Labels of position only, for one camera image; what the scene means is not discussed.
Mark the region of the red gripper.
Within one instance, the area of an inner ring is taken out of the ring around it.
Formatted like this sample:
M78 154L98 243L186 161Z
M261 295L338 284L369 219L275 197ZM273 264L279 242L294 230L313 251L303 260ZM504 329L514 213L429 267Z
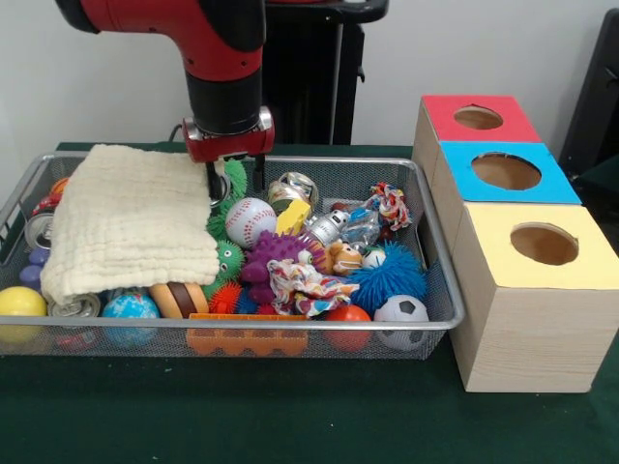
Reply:
M193 118L182 122L186 147L194 162L205 164L211 203L221 201L221 181L214 162L240 155L254 158L253 187L265 189L265 154L272 151L275 142L275 122L270 109L261 106L257 124L249 131L238 134L216 135L202 130Z

